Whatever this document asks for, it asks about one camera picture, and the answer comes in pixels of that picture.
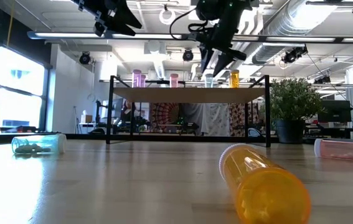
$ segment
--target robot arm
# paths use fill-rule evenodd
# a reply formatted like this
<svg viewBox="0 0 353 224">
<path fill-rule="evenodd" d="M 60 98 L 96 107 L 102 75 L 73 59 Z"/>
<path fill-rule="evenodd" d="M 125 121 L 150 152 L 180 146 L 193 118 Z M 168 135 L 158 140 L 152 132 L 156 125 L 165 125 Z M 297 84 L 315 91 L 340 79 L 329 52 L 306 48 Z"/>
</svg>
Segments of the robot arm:
<svg viewBox="0 0 353 224">
<path fill-rule="evenodd" d="M 141 24 L 132 14 L 126 0 L 72 0 L 80 11 L 86 10 L 95 16 L 93 31 L 97 36 L 136 33 L 129 26 L 140 29 Z"/>
<path fill-rule="evenodd" d="M 200 20 L 219 22 L 212 28 L 204 31 L 193 31 L 189 39 L 201 42 L 201 72 L 204 72 L 212 55 L 213 49 L 222 53 L 218 56 L 214 76 L 223 70 L 235 59 L 245 60 L 247 56 L 243 52 L 232 50 L 231 41 L 237 32 L 240 18 L 244 10 L 252 10 L 251 0 L 200 0 L 197 4 L 196 13 Z"/>
</svg>

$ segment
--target spotlight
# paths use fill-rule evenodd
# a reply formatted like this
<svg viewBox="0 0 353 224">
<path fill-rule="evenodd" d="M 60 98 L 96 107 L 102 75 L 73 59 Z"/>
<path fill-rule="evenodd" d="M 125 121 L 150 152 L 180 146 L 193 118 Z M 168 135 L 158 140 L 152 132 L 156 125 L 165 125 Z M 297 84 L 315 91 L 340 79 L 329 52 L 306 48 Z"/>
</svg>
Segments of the spotlight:
<svg viewBox="0 0 353 224">
<path fill-rule="evenodd" d="M 302 55 L 308 52 L 306 45 L 304 47 L 295 47 L 291 51 L 287 51 L 284 57 L 281 59 L 284 63 L 294 63 Z"/>
<path fill-rule="evenodd" d="M 82 55 L 81 57 L 79 58 L 79 62 L 82 64 L 82 65 L 88 65 L 92 62 L 92 58 L 90 56 L 90 52 L 82 52 Z"/>
<path fill-rule="evenodd" d="M 330 76 L 326 75 L 315 80 L 314 84 L 323 84 L 323 83 L 330 83 L 330 82 L 331 82 Z"/>
<path fill-rule="evenodd" d="M 190 62 L 191 60 L 193 60 L 193 52 L 191 51 L 191 49 L 185 49 L 184 53 L 183 53 L 183 61 L 185 62 Z"/>
</svg>

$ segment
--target wooden table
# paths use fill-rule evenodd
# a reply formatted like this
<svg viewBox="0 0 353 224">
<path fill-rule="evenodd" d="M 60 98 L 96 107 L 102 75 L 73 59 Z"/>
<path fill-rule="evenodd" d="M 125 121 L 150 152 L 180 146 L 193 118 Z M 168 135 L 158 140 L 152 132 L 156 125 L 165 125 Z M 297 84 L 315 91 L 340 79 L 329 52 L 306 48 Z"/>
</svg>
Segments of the wooden table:
<svg viewBox="0 0 353 224">
<path fill-rule="evenodd" d="M 115 80 L 127 88 L 115 87 Z M 256 85 L 263 87 L 262 81 L 265 81 L 264 88 L 254 88 Z M 248 103 L 260 96 L 265 96 L 266 147 L 270 147 L 270 81 L 268 75 L 262 76 L 248 88 L 130 88 L 120 78 L 112 76 L 110 78 L 109 105 L 113 102 L 113 94 L 135 103 L 241 103 L 245 104 L 246 124 L 248 124 Z M 129 136 L 113 135 L 110 131 L 109 120 L 107 121 L 107 144 L 110 143 L 110 140 L 159 140 L 155 136 L 134 137 L 133 128 L 130 129 Z M 217 142 L 263 142 L 263 137 L 248 139 L 248 125 L 245 126 L 245 132 L 245 137 L 214 136 L 212 140 Z M 172 141 L 208 141 L 208 138 L 203 138 L 203 136 L 175 136 Z"/>
</svg>

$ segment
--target shelf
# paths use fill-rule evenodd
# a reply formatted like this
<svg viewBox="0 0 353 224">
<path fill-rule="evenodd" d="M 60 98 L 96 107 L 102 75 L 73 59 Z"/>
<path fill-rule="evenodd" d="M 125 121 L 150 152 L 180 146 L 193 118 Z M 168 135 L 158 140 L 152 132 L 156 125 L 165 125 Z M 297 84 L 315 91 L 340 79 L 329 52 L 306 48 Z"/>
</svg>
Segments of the shelf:
<svg viewBox="0 0 353 224">
<path fill-rule="evenodd" d="M 248 103 L 263 88 L 114 88 L 114 94 L 143 103 Z"/>
</svg>

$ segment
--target black metal frame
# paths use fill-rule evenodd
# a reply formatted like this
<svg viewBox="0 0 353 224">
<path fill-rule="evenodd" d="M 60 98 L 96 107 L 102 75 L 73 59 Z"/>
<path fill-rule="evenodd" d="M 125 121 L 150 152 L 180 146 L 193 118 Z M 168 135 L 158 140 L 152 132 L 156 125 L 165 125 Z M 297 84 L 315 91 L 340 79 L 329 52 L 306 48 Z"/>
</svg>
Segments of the black metal frame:
<svg viewBox="0 0 353 224">
<path fill-rule="evenodd" d="M 114 81 L 117 80 L 124 86 L 131 88 L 128 84 L 122 81 L 120 78 L 116 76 L 112 76 L 110 78 L 110 90 L 108 93 L 108 105 L 113 104 L 113 94 L 114 94 Z M 248 103 L 245 104 L 245 136 L 242 138 L 238 137 L 205 137 L 205 136 L 162 136 L 161 134 L 153 135 L 153 136 L 143 136 L 139 134 L 133 134 L 134 127 L 134 108 L 132 107 L 131 112 L 131 129 L 129 131 L 129 135 L 119 135 L 119 134 L 111 134 L 111 110 L 108 110 L 107 116 L 107 129 L 106 129 L 106 143 L 109 144 L 110 140 L 124 140 L 124 141 L 189 141 L 189 142 L 259 142 L 266 143 L 266 147 L 271 146 L 271 137 L 270 137 L 270 79 L 268 75 L 262 76 L 258 81 L 249 86 L 249 88 L 253 88 L 254 86 L 262 86 L 261 81 L 265 81 L 265 128 L 266 128 L 266 136 L 265 138 L 249 138 L 248 137 Z"/>
</svg>

